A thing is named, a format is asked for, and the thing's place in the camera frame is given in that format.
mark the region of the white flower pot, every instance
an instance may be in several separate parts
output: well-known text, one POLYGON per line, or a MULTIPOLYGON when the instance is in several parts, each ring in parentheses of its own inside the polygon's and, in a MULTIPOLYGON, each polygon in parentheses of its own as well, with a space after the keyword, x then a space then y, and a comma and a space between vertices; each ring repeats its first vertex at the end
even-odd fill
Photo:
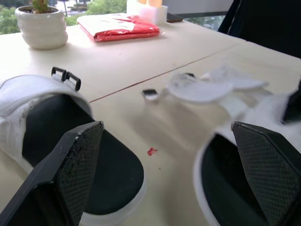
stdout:
POLYGON ((64 46, 68 40, 64 13, 54 7, 53 13, 33 14, 23 10, 32 6, 16 9, 15 15, 24 41, 37 49, 55 49, 64 46))

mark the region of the red cloth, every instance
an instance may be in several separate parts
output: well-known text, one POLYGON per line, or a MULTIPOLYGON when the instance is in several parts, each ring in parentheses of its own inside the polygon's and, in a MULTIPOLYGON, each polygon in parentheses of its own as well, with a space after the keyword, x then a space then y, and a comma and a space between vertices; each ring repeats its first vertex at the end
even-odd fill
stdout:
POLYGON ((106 14, 81 16, 78 23, 94 41, 148 38, 160 34, 160 29, 139 16, 106 14))

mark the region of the window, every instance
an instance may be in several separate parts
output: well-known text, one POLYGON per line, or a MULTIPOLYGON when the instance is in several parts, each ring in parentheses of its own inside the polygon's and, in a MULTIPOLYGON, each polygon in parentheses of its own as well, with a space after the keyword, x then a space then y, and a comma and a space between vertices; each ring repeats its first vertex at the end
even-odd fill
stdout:
POLYGON ((221 26, 224 18, 225 16, 204 16, 204 17, 186 18, 185 20, 217 31, 221 26))
MULTIPOLYGON (((0 0, 0 35, 20 32, 15 9, 29 5, 30 0, 0 0)), ((126 12, 127 0, 48 0, 48 4, 65 12, 68 26, 75 25, 83 15, 126 12)))

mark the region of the potted plant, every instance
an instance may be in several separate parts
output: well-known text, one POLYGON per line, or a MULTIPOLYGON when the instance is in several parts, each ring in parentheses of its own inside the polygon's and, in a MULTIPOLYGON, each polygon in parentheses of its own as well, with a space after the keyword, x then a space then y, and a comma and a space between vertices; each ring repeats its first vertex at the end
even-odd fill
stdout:
POLYGON ((48 6, 48 0, 33 0, 32 5, 16 9, 24 41, 37 49, 55 49, 68 40, 64 13, 48 6))

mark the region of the metal buckle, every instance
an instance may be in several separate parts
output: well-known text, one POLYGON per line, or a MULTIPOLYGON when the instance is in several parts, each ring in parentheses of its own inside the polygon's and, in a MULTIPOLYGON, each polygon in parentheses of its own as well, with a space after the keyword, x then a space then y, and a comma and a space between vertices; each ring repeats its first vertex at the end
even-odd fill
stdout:
POLYGON ((54 77, 55 79, 59 79, 60 75, 58 75, 56 72, 61 72, 62 73, 62 77, 60 78, 61 81, 65 81, 66 80, 66 74, 67 71, 58 67, 53 67, 51 70, 51 76, 54 77))
POLYGON ((81 80, 78 77, 76 77, 74 74, 72 74, 71 72, 67 72, 64 83, 66 85, 68 85, 69 87, 71 87, 70 85, 72 84, 71 88, 74 88, 74 90, 76 92, 79 91, 80 86, 81 86, 81 80), (71 82, 70 78, 72 78, 73 80, 75 80, 76 83, 74 84, 73 82, 71 82))

